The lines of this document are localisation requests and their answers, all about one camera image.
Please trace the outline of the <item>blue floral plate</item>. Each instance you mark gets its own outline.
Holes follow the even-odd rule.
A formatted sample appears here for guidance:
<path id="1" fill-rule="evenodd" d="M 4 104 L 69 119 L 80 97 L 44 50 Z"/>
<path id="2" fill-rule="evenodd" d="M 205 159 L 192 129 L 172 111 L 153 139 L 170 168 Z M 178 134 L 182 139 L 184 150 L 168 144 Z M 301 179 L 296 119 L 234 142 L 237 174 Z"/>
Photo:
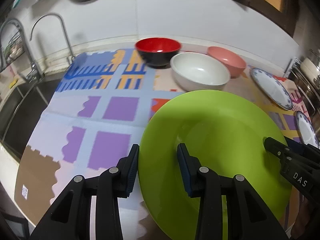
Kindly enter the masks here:
<path id="1" fill-rule="evenodd" d="M 319 140 L 307 116 L 301 111 L 296 111 L 295 120 L 302 142 L 306 145 L 310 144 L 318 148 Z"/>
<path id="2" fill-rule="evenodd" d="M 260 68 L 252 68 L 249 73 L 253 81 L 274 103 L 287 111 L 293 109 L 288 91 L 272 74 Z"/>

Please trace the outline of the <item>green plate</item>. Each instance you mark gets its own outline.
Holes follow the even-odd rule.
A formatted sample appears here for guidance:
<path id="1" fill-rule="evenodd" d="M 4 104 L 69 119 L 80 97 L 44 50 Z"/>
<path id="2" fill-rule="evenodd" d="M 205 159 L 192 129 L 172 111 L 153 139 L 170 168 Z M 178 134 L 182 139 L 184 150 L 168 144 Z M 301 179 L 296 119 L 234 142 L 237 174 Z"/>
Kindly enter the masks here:
<path id="1" fill-rule="evenodd" d="M 285 138 L 254 103 L 232 93 L 198 90 L 165 103 L 149 121 L 138 157 L 138 176 L 146 207 L 172 239 L 194 239 L 200 201 L 188 197 L 177 146 L 217 174 L 243 175 L 276 218 L 289 202 L 291 184 L 279 173 L 280 161 L 264 149 L 264 139 Z"/>

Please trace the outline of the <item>pink bowl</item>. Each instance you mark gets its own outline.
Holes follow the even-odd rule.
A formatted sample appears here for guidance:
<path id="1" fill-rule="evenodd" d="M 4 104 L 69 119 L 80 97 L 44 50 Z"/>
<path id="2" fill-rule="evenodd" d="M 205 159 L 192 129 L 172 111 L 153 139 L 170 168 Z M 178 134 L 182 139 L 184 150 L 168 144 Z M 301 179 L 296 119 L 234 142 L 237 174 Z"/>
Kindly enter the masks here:
<path id="1" fill-rule="evenodd" d="M 223 63 L 229 70 L 231 78 L 239 77 L 247 67 L 246 62 L 242 57 L 222 47 L 208 47 L 207 54 Z"/>

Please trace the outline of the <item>white bowl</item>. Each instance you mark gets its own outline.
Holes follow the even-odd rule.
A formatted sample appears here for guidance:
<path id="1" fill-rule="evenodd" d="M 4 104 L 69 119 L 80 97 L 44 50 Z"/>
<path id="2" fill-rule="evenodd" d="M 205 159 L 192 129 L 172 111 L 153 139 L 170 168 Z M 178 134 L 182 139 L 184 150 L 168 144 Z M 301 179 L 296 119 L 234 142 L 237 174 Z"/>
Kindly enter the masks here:
<path id="1" fill-rule="evenodd" d="M 183 90 L 222 90 L 230 81 L 229 70 L 220 61 L 201 53 L 183 52 L 170 60 L 172 77 Z"/>

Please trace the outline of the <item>red black bowl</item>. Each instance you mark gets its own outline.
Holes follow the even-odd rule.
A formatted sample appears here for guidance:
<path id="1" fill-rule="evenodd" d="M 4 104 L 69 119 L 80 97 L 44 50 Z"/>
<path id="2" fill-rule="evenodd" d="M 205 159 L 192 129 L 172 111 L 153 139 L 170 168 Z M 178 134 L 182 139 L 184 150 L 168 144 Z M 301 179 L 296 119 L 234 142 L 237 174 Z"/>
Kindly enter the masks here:
<path id="1" fill-rule="evenodd" d="M 182 48 L 180 42 L 164 37 L 149 37 L 135 43 L 135 49 L 144 63 L 151 67 L 164 67 Z"/>

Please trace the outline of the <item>white pot rack shelf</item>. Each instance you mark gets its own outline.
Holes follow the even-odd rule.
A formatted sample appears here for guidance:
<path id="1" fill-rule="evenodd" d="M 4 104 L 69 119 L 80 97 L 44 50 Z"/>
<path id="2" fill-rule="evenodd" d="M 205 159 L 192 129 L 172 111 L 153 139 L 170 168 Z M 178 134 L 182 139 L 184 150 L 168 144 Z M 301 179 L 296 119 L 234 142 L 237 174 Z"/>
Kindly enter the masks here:
<path id="1" fill-rule="evenodd" d="M 302 72 L 301 61 L 297 57 L 291 59 L 285 69 L 283 77 L 292 80 L 298 87 L 299 93 L 306 104 L 310 116 L 319 113 L 319 89 L 311 83 Z"/>

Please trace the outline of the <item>cream enamel pot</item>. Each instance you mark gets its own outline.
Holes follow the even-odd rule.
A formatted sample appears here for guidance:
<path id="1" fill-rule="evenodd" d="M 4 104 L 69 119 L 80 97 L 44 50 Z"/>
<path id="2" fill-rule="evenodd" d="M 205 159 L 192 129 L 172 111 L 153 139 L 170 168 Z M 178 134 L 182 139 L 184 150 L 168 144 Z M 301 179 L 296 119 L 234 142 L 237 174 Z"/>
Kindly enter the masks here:
<path id="1" fill-rule="evenodd" d="M 301 62 L 300 69 L 310 82 L 314 82 L 314 80 L 317 79 L 319 75 L 319 69 L 316 67 L 314 63 L 312 63 L 312 61 L 309 58 L 305 58 Z"/>

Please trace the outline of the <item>colourful patterned table mat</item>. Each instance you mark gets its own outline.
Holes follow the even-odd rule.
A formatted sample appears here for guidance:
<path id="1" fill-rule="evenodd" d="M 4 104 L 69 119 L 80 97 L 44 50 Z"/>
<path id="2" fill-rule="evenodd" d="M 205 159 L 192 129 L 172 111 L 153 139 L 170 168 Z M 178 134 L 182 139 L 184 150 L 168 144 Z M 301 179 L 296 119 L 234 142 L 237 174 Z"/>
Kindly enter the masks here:
<path id="1" fill-rule="evenodd" d="M 305 110 L 295 83 L 277 80 L 287 89 L 293 110 L 272 102 L 252 80 L 250 67 L 231 79 L 222 92 L 240 96 L 262 109 L 284 138 L 299 140 L 295 111 Z M 95 177 L 116 166 L 138 144 L 154 114 L 184 94 L 171 69 L 147 66 L 134 49 L 118 49 L 76 57 L 42 113 L 18 168 L 14 200 L 37 224 L 63 188 L 76 175 Z M 305 199 L 291 187 L 279 222 L 290 231 L 302 219 Z M 167 236 L 151 217 L 139 182 L 129 199 L 119 202 L 126 239 Z"/>

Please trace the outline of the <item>stainless steel sink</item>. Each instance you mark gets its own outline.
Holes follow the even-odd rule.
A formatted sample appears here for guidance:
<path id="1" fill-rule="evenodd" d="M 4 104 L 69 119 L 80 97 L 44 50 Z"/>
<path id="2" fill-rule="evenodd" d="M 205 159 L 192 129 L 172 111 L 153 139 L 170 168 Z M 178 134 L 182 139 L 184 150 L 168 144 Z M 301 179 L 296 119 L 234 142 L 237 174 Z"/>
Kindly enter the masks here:
<path id="1" fill-rule="evenodd" d="M 59 82 L 23 83 L 13 90 L 4 103 L 1 109 L 1 143 L 17 159 L 21 159 Z"/>

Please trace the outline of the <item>chrome pull-down faucet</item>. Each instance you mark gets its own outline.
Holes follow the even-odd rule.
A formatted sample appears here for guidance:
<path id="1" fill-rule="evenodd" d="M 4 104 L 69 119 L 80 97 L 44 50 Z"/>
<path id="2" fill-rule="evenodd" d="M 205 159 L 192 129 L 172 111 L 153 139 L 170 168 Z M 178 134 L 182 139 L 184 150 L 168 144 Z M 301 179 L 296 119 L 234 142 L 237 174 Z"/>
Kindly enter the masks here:
<path id="1" fill-rule="evenodd" d="M 7 59 L 15 61 L 22 54 L 26 54 L 27 58 L 30 61 L 31 71 L 27 75 L 23 75 L 22 73 L 18 72 L 18 75 L 26 83 L 31 83 L 34 80 L 40 81 L 44 78 L 44 73 L 31 53 L 31 49 L 25 38 L 25 32 L 21 22 L 16 18 L 6 19 L 1 26 L 1 35 L 3 34 L 4 28 L 9 24 L 12 24 L 16 27 L 19 36 L 16 39 L 16 41 L 13 42 L 11 48 L 9 48 L 8 57 L 5 57 L 1 46 L 1 72 L 3 72 L 10 65 Z"/>

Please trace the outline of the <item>thin gooseneck faucet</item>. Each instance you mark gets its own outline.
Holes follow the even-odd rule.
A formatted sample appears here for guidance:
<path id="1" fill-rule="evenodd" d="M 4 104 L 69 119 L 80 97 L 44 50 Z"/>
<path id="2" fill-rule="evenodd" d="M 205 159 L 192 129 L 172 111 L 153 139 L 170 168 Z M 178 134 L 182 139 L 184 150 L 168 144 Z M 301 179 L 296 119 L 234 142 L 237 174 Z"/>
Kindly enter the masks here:
<path id="1" fill-rule="evenodd" d="M 75 59 L 65 22 L 56 12 L 48 12 L 35 20 L 29 41 L 37 59 L 48 59 L 49 55 L 61 50 L 65 50 L 61 56 L 66 57 L 68 63 Z"/>

